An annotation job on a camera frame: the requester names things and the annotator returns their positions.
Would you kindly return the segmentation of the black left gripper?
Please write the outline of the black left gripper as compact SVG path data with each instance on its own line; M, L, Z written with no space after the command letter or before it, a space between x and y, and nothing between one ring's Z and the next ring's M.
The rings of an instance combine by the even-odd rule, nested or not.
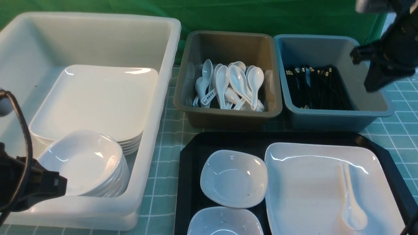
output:
M22 176L26 157L11 157L6 153L6 146L0 143L0 199L1 212L6 212L19 180ZM67 193L67 179L57 171L50 171L40 163L35 163L31 171L31 196L29 188L23 187L23 195L17 199L12 212L21 212L34 204L64 196Z

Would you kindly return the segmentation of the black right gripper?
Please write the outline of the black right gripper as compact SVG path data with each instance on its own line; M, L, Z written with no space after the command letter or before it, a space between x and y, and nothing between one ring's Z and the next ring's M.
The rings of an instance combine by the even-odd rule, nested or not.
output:
M417 1L376 0L378 12L395 12L396 18L380 44L357 46L350 52L353 64L370 62L364 81L368 93L414 75L417 68Z

